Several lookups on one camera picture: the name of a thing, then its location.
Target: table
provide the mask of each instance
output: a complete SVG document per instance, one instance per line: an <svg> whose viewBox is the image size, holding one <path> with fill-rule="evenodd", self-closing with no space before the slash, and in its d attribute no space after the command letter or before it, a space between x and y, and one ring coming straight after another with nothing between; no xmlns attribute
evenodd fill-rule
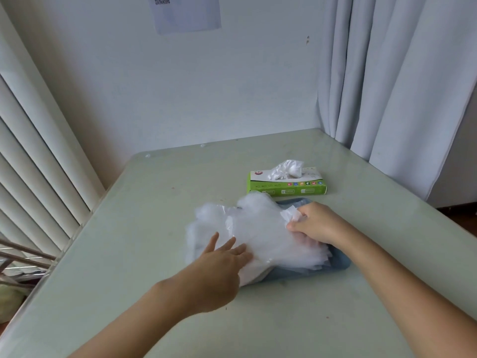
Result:
<svg viewBox="0 0 477 358"><path fill-rule="evenodd" d="M251 170L316 166L311 197L477 317L477 239L316 129L134 156L59 264L0 339L0 357L64 358L184 266L185 225L205 202L234 205ZM173 328L148 357L411 357L355 266L241 289Z"/></svg>

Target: blue tray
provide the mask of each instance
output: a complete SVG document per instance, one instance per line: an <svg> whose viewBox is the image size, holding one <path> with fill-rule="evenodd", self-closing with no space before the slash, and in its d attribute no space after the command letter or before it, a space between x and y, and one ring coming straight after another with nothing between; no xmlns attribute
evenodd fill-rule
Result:
<svg viewBox="0 0 477 358"><path fill-rule="evenodd" d="M277 204L284 210L289 208L290 206L303 206L310 203L311 200L308 198L293 198L287 199L284 201L278 201ZM298 279L305 276L312 276L317 274L325 274L334 271L345 270L349 268L351 265L351 260L348 256L346 256L340 249L329 245L328 248L332 254L330 258L330 265L323 265L319 270L310 270L310 269L294 269L289 270L286 268L276 267L273 268L268 275L262 279L259 283L264 283L267 281L275 281L275 280L285 280L285 279Z"/></svg>

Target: paper on wall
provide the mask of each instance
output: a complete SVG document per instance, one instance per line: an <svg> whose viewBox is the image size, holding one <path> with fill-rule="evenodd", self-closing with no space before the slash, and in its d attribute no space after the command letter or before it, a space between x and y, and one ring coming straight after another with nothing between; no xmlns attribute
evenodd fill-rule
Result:
<svg viewBox="0 0 477 358"><path fill-rule="evenodd" d="M220 29L218 0L149 0L158 34Z"/></svg>

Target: green cardboard box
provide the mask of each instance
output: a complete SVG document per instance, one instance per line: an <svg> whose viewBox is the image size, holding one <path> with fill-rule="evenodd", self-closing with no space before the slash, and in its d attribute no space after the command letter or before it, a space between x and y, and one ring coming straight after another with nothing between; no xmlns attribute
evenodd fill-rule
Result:
<svg viewBox="0 0 477 358"><path fill-rule="evenodd" d="M271 170L251 171L247 180L247 193L266 192L271 197L324 195L326 184L315 167L302 168L299 179L269 180Z"/></svg>

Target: hand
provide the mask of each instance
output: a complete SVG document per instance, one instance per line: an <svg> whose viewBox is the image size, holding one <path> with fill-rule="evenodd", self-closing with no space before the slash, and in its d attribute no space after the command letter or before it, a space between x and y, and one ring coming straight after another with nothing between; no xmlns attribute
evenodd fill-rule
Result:
<svg viewBox="0 0 477 358"><path fill-rule="evenodd" d="M287 229L302 232L313 240L341 248L350 233L358 232L352 224L318 202L298 207L298 210L307 218L300 222L289 222Z"/></svg>
<svg viewBox="0 0 477 358"><path fill-rule="evenodd" d="M239 292L238 272L253 258L245 244L232 249L235 237L215 250L217 240L218 232L197 260L161 282L170 289L174 304L183 304L187 316L210 312L232 301Z"/></svg>

